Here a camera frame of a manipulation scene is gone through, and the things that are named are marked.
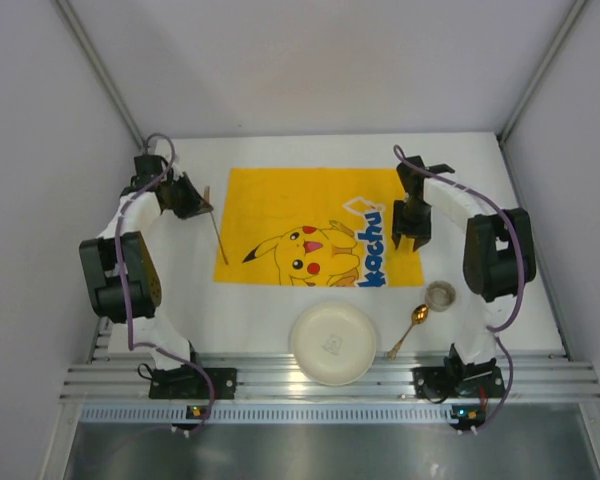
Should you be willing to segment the thin brown fork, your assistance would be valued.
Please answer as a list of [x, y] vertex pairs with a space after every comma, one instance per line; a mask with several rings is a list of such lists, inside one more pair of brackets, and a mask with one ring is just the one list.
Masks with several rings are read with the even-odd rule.
[[222, 240], [221, 240], [221, 236], [220, 236], [220, 231], [219, 231], [218, 224], [217, 224], [217, 221], [216, 221], [216, 217], [215, 217], [215, 213], [214, 213], [215, 210], [214, 210], [214, 207], [211, 205], [211, 188], [210, 188], [210, 186], [205, 186], [204, 192], [203, 192], [203, 198], [211, 206], [209, 214], [211, 216], [211, 221], [212, 221], [213, 229], [214, 229], [214, 232], [215, 232], [216, 240], [217, 240], [217, 243], [218, 243], [218, 248], [219, 248], [219, 251], [221, 253], [221, 256], [222, 256], [224, 264], [225, 265], [229, 265], [229, 261], [228, 261], [228, 258], [227, 258], [224, 246], [222, 244]]

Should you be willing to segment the yellow Pikachu cloth placemat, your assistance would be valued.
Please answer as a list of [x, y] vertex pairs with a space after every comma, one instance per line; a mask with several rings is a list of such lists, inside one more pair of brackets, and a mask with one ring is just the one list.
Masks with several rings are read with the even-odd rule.
[[292, 287], [418, 287], [411, 240], [393, 242], [403, 189], [380, 168], [234, 168], [214, 279]]

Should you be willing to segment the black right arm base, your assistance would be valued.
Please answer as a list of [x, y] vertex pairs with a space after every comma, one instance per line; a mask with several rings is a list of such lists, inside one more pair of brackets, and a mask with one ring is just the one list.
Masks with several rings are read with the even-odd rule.
[[413, 370], [416, 397], [432, 403], [448, 399], [501, 398], [505, 382], [496, 359], [482, 363], [464, 363], [454, 345], [441, 366]]

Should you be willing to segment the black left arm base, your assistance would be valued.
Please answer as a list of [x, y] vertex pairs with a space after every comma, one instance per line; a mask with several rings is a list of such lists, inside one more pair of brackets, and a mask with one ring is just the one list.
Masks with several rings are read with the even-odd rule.
[[[214, 388], [215, 400], [233, 400], [238, 385], [235, 368], [205, 368]], [[189, 366], [174, 370], [149, 370], [149, 398], [152, 400], [208, 400], [209, 385], [201, 373]]]

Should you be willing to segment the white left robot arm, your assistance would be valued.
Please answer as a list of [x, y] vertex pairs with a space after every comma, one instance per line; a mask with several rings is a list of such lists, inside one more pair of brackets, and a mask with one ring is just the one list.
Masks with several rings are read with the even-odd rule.
[[195, 349], [160, 311], [162, 284], [146, 235], [165, 212], [188, 220], [213, 207], [174, 159], [143, 153], [134, 165], [111, 221], [79, 246], [89, 301], [98, 317], [123, 327], [129, 351], [148, 350], [162, 371], [191, 368]]

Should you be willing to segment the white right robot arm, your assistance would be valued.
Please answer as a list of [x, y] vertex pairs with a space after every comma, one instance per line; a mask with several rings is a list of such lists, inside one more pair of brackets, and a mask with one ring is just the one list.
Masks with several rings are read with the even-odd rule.
[[471, 292], [451, 353], [463, 365], [480, 365], [495, 357], [498, 334], [517, 318], [525, 285], [537, 266], [529, 214], [503, 209], [485, 194], [465, 186], [447, 164], [427, 166], [393, 147], [405, 197], [393, 205], [391, 238], [398, 246], [411, 239], [413, 249], [432, 237], [432, 215], [442, 213], [464, 234], [462, 274]]

